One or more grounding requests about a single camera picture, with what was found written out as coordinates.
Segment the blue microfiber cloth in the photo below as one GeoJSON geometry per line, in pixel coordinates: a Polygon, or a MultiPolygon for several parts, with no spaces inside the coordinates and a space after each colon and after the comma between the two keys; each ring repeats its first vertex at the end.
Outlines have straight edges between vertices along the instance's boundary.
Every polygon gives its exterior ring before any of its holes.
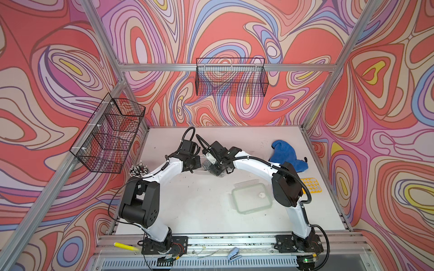
{"type": "Polygon", "coordinates": [[[290,163],[297,173],[304,172],[309,168],[307,159],[297,159],[295,149],[288,142],[276,140],[272,143],[271,147],[274,153],[269,159],[269,162],[278,164],[284,164],[285,162],[290,163]]]}

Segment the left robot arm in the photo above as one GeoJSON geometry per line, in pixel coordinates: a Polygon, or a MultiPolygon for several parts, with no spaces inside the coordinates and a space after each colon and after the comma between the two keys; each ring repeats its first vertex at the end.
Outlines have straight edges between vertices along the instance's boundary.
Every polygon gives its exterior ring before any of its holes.
{"type": "Polygon", "coordinates": [[[151,240],[168,242],[171,230],[158,219],[161,185],[183,172],[201,168],[199,151],[197,143],[182,140],[179,148],[149,176],[131,178],[122,196],[119,217],[139,226],[151,240]]]}

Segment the large clear lunch box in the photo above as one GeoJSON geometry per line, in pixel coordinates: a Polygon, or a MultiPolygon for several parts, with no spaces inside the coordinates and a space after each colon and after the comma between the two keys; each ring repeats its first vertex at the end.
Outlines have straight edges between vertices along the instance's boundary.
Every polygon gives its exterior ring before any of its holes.
{"type": "Polygon", "coordinates": [[[223,177],[225,175],[225,168],[211,153],[206,153],[204,157],[205,158],[203,160],[202,167],[205,171],[217,177],[223,177]]]}

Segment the green-rimmed clear lid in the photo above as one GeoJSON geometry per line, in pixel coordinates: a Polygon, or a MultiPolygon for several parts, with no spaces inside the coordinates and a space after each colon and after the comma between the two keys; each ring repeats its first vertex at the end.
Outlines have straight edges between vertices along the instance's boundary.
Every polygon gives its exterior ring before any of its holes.
{"type": "Polygon", "coordinates": [[[272,207],[268,189],[258,179],[236,184],[231,196],[235,210],[241,215],[261,212],[272,207]]]}

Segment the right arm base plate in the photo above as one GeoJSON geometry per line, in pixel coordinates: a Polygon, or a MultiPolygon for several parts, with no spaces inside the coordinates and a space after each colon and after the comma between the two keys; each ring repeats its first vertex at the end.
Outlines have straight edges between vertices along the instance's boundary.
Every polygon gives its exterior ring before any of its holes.
{"type": "Polygon", "coordinates": [[[317,234],[301,238],[297,235],[277,235],[274,249],[280,253],[321,254],[324,248],[317,234]]]}

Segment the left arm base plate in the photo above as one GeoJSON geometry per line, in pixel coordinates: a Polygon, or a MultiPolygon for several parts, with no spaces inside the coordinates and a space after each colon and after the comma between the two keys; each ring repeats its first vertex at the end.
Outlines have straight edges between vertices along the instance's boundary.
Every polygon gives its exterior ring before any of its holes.
{"type": "Polygon", "coordinates": [[[188,237],[167,237],[163,242],[154,241],[148,237],[137,243],[143,255],[183,255],[187,253],[188,237]]]}

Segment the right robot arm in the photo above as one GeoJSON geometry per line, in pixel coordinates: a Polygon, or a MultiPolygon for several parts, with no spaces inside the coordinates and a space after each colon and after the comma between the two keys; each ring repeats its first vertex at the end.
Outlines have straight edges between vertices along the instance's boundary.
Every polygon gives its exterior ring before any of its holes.
{"type": "Polygon", "coordinates": [[[196,138],[206,158],[204,166],[207,171],[221,176],[223,173],[230,174],[235,169],[240,169],[268,180],[274,199],[287,210],[293,236],[305,242],[313,240],[314,225],[309,223],[304,207],[311,203],[311,194],[292,164],[272,163],[254,157],[238,147],[228,150],[218,141],[209,144],[200,135],[196,135],[196,138]]]}

